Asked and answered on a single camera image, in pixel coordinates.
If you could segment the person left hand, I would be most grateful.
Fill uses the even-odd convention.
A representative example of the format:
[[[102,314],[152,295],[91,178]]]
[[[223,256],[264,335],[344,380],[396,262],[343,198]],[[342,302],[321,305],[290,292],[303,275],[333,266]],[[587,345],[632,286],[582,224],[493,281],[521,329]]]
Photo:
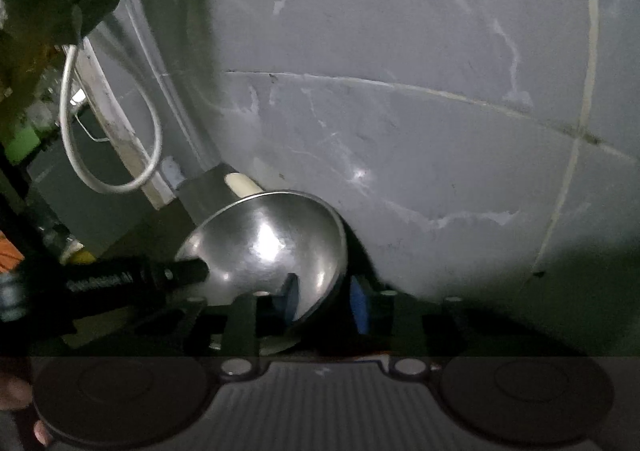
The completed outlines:
[[[2,411],[23,410],[32,404],[32,386],[24,379],[2,372],[0,374],[0,384]],[[40,419],[32,424],[32,431],[40,445],[47,448],[51,444],[52,437]]]

